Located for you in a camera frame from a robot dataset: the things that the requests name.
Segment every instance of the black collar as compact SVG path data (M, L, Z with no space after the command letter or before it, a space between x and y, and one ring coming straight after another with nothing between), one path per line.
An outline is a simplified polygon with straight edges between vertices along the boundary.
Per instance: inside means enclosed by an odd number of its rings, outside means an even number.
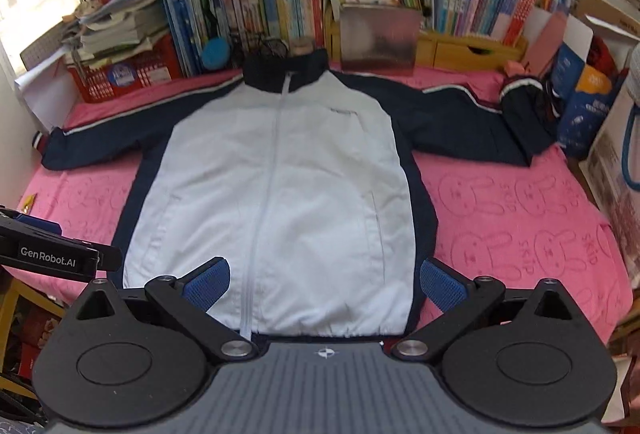
M244 82L252 88L279 93L287 73L292 73L289 91L295 91L318 80L328 68L326 50L318 49L308 55L288 58L249 55L242 72Z

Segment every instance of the pink fabric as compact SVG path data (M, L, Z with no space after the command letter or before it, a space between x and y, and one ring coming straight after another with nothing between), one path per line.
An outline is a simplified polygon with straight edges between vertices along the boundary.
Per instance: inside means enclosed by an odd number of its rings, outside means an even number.
M238 72L179 80L102 104L79 104L65 127L94 122L174 94L232 78ZM503 77L416 68L396 77L417 89L466 84L495 102ZM632 297L607 221L591 205L554 147L531 169L480 164L415 153L440 225L436 255L469 277L490 274L511 287L532 287L545 276L567 286L604 341ZM42 167L25 196L37 193L32 214L60 223L69 237L109 243L135 178L140 156L68 172ZM17 278L72 302L84 284L8 268ZM420 325L438 315L427 302Z

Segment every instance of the zipper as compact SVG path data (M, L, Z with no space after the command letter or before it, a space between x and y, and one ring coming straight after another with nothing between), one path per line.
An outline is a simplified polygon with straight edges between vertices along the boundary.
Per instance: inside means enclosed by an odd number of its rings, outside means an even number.
M282 93L276 108L276 115L271 126L271 155L267 168L267 188L264 197L260 203L258 215L255 221L254 237L249 251L249 259L247 261L244 275L242 276L242 305L240 310L240 335L247 340L251 340L252 322L254 317L254 291L255 291L255 255L258 249L258 236L264 222L264 217L269 207L271 199L271 188L273 185L273 175L276 168L276 160L278 156L278 138L280 134L280 115L284 106L285 98L289 93L289 85L291 83L291 73L287 73L282 85Z

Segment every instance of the metal screw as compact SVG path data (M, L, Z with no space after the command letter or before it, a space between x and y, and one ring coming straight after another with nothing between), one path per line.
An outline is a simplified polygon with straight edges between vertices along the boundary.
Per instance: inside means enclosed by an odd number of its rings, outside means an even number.
M422 356L429 350L427 344L420 340L403 340L396 345L396 349L404 356Z
M230 340L222 344L220 348L222 354L233 358L241 358L251 353L252 347L246 340Z

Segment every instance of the jacket sleeve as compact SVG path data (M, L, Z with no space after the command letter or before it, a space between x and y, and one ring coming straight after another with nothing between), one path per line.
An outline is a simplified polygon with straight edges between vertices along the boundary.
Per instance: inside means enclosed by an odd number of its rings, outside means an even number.
M529 165L555 141L535 78L508 81L500 104L480 102L466 86L420 91L387 78L334 73L375 98L415 150L475 161Z
M36 135L34 146L49 170L66 170L114 159L126 151L153 147L168 139L173 128L214 98L228 94L240 80L222 86L178 94L146 107L71 130L56 128Z

